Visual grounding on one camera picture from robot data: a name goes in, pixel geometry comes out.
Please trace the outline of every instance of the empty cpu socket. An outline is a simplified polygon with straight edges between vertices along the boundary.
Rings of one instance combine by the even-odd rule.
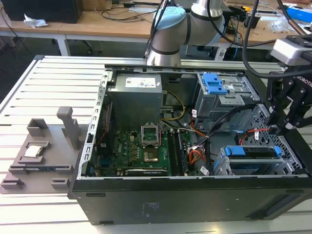
[[[143,149],[143,155],[144,162],[158,162],[159,148],[146,147]]]

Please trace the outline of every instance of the floor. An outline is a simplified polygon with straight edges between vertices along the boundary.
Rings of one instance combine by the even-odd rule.
[[[50,39],[21,38],[21,40],[33,55],[59,55],[58,45],[53,44]],[[25,49],[19,39],[15,38],[14,41],[16,42],[14,48],[6,46],[0,50],[0,102],[14,86],[33,58],[33,55]],[[106,41],[103,42],[103,51],[100,52],[100,42],[90,41],[90,44],[94,51],[92,55],[87,54],[88,48],[81,41],[71,40],[69,47],[72,56],[141,58],[145,49],[143,43],[131,43],[131,46],[129,46],[127,42]],[[185,56],[185,50],[186,46],[183,46],[180,50],[182,59],[213,60],[216,52],[216,49],[205,48],[199,51],[195,46],[190,46],[189,54],[191,56]],[[241,50],[238,50],[235,59],[233,59],[234,54],[235,49],[230,48],[225,55],[225,60],[240,61]],[[265,59],[266,54],[267,51],[264,50],[252,50],[252,53],[249,53],[249,60],[267,62]]]

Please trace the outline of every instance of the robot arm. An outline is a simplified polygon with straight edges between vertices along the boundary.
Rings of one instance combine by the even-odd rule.
[[[215,24],[223,31],[221,2],[222,0],[211,1],[210,12]],[[207,0],[197,0],[190,13],[186,13],[183,8],[167,7],[157,26],[147,65],[180,66],[180,46],[206,45],[216,36],[218,33],[208,17]]]

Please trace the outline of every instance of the yellow wire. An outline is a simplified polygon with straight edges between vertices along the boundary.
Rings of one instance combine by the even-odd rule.
[[[178,119],[180,119],[180,118],[182,118],[182,117],[184,116],[184,114],[185,114],[185,106],[184,106],[183,102],[178,98],[178,96],[175,95],[173,92],[167,91],[167,93],[169,93],[169,94],[171,94],[172,96],[174,96],[174,97],[181,103],[181,105],[182,105],[182,107],[183,107],[183,111],[182,111],[181,115],[178,116],[178,117],[175,117],[175,118],[161,118],[160,120],[168,120],[168,121],[171,121],[171,120],[178,120]]]

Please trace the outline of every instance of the green motherboard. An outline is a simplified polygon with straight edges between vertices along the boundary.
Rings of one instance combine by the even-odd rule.
[[[141,130],[116,131],[111,157],[100,158],[101,176],[123,176],[128,169],[166,170],[171,176],[170,154],[167,131],[159,132],[159,147],[142,147]],[[190,134],[181,132],[183,150],[190,146]],[[155,133],[144,131],[144,140],[155,140]]]

